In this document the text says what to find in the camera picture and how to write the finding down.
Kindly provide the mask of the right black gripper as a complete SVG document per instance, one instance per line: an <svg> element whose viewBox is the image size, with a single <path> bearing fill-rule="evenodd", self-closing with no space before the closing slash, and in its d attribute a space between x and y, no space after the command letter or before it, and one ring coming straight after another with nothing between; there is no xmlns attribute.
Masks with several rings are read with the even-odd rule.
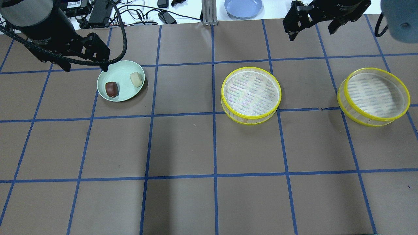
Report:
<svg viewBox="0 0 418 235"><path fill-rule="evenodd" d="M346 23L359 20L370 5L370 0L313 0L307 5L295 0L283 19L284 30L294 41L300 31L330 21L332 35Z"/></svg>

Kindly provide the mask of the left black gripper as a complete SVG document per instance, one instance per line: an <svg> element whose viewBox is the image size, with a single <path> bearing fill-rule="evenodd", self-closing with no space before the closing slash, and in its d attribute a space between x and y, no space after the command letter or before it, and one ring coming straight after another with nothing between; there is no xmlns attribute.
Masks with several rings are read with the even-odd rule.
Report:
<svg viewBox="0 0 418 235"><path fill-rule="evenodd" d="M57 64L65 72L70 71L72 62L64 61L63 57L76 56L92 62L102 62L107 61L110 56L109 47L96 33L89 33L86 37L75 33L69 39L59 38L58 35L55 35L54 37L50 36L46 39L32 40L31 42L55 54L55 56L46 55L28 47L27 49L39 61Z"/></svg>

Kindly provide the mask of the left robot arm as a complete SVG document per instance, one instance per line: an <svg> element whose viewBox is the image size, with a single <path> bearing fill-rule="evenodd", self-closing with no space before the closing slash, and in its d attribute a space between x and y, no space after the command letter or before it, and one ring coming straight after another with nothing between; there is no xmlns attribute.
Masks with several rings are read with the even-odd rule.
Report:
<svg viewBox="0 0 418 235"><path fill-rule="evenodd" d="M96 33L79 35L57 1L3 0L1 16L12 27L1 27L1 31L22 43L39 61L57 64L66 72L72 64L108 70L110 49L106 43Z"/></svg>

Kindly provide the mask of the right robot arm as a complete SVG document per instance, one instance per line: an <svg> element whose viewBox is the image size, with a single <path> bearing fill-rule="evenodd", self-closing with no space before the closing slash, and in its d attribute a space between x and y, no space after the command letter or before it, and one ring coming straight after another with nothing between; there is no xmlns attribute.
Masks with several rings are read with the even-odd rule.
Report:
<svg viewBox="0 0 418 235"><path fill-rule="evenodd" d="M330 21L330 35L347 24L356 22L371 6L370 0L313 0L304 4L291 2L283 19L285 32L291 41L300 31L320 22ZM416 0L382 0L381 13L375 25L375 37L389 32L391 37L403 43L417 43L418 2Z"/></svg>

